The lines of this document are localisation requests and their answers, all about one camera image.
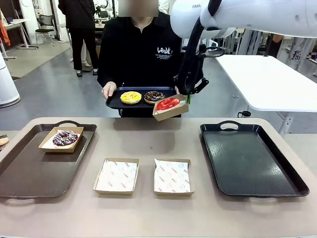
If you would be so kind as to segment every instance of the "black serving tray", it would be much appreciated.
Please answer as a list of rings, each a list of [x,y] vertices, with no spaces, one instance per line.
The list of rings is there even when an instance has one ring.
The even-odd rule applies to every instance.
[[[222,129],[224,124],[238,129]],[[201,125],[219,189],[229,196],[301,197],[309,188],[265,130],[223,121]]]
[[[57,126],[83,127],[74,153],[45,153],[39,145]],[[62,196],[70,187],[97,126],[64,120],[35,125],[0,162],[0,197],[30,199]]]
[[[135,91],[142,94],[142,99],[140,102],[134,105],[124,104],[120,100],[120,96],[129,91]],[[176,91],[174,88],[170,87],[119,87],[113,93],[111,97],[109,97],[106,101],[106,105],[112,109],[144,109],[144,108],[153,108],[153,105],[149,105],[144,101],[144,95],[150,91],[158,91],[163,93],[167,98],[173,95],[176,95]]]

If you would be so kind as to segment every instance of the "black pants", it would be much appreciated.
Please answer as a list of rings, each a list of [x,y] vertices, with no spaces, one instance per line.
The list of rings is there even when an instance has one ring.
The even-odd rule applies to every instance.
[[[122,118],[152,118],[153,108],[144,109],[121,109],[119,115]],[[174,118],[180,118],[182,115],[174,116]]]
[[[81,49],[83,41],[86,43],[93,68],[98,68],[98,56],[96,52],[95,30],[94,29],[69,29],[73,48],[74,69],[82,70]]]

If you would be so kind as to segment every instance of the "yellow glazed donut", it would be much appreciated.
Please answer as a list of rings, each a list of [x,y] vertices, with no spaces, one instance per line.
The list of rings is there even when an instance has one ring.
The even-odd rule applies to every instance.
[[[125,92],[120,96],[121,102],[129,105],[138,103],[142,99],[142,95],[138,92]]]

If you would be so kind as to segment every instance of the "white paper liner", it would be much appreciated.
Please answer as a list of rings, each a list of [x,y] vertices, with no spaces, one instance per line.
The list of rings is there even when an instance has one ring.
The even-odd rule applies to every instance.
[[[44,143],[44,145],[42,146],[42,148],[44,149],[68,149],[71,148],[73,146],[74,143],[76,143],[76,141],[70,145],[65,145],[65,146],[57,146],[53,144],[53,138],[58,134],[61,133],[64,130],[57,130],[57,133],[54,134],[47,142]]]
[[[173,107],[173,108],[170,108],[170,109],[166,109],[166,110],[156,111],[155,114],[165,113],[165,112],[168,112],[168,111],[173,110],[175,108],[179,108],[179,107],[185,105],[185,103],[186,103],[185,100],[180,101],[179,104],[176,107]]]
[[[96,190],[133,191],[136,171],[137,163],[105,160],[98,178]]]
[[[155,159],[154,191],[183,193],[190,192],[188,163]]]

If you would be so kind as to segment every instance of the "orange jacket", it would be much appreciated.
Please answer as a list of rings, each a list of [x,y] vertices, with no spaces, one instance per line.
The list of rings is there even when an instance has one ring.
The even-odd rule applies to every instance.
[[[0,37],[3,37],[4,42],[7,46],[10,46],[10,39],[8,37],[8,34],[6,32],[6,28],[4,27],[4,25],[2,24],[2,20],[0,20]]]

